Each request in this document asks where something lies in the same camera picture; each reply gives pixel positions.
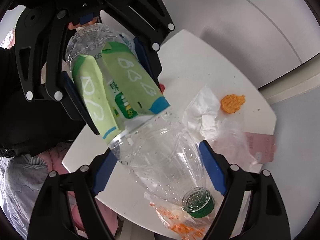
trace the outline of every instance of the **food crumb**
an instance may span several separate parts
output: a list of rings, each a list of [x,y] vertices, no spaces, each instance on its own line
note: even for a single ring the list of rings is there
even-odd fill
[[[237,96],[236,94],[226,95],[221,99],[221,109],[228,113],[233,114],[240,110],[241,105],[245,103],[245,96]]]

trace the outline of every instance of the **pink paper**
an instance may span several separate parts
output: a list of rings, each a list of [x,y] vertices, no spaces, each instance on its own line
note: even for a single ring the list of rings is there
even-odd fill
[[[273,161],[276,152],[275,137],[273,135],[244,132],[247,137],[250,154],[259,164]]]

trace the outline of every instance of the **plastic bottle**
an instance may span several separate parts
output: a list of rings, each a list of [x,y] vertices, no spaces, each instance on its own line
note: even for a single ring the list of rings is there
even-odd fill
[[[134,42],[129,40],[129,37],[121,36],[119,33],[109,28],[105,24],[94,24],[87,26],[77,31],[70,39],[66,49],[66,61],[70,66],[70,71],[73,68],[73,60],[79,54],[91,55],[95,54],[96,60],[99,59],[99,53],[106,42],[117,41],[126,44],[135,54]]]
[[[195,218],[213,210],[196,143],[171,108],[110,145],[134,180],[153,195]]]
[[[126,44],[135,54],[134,43],[128,37],[107,25],[95,24],[70,39],[66,50],[70,70],[79,54],[94,55],[99,62],[99,53],[110,41]],[[196,143],[171,108],[158,115],[131,119],[111,141],[110,148],[134,180],[153,195],[182,206],[195,218],[205,217],[213,210],[214,200],[205,187]]]

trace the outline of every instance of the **plastic bag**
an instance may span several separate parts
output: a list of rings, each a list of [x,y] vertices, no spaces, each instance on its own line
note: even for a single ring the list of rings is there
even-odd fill
[[[203,218],[193,218],[181,206],[163,201],[147,192],[145,198],[150,201],[150,206],[156,210],[164,226],[180,235],[182,240],[201,240],[211,226],[223,200],[220,192],[214,188],[213,191],[209,190],[215,200],[215,208]]]
[[[249,153],[246,138],[239,123],[219,113],[220,101],[205,86],[186,108],[182,122],[199,142],[207,140],[211,148],[227,161],[245,171],[253,171],[257,160]]]

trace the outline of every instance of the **blue gripper pad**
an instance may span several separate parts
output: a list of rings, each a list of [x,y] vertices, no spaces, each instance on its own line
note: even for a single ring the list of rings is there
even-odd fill
[[[116,166],[118,159],[114,156],[112,152],[108,154],[100,169],[96,173],[93,192],[97,195],[99,192],[103,191],[107,185],[107,182],[111,176],[113,168]]]
[[[84,25],[92,20],[93,20],[93,13],[89,13],[89,14],[79,18],[79,22],[81,25]]]
[[[214,185],[214,188],[218,190],[223,196],[227,192],[227,187],[225,185],[225,176],[216,162],[215,158],[212,156],[210,150],[207,148],[204,142],[199,145],[200,154],[204,166],[209,174],[209,177]]]

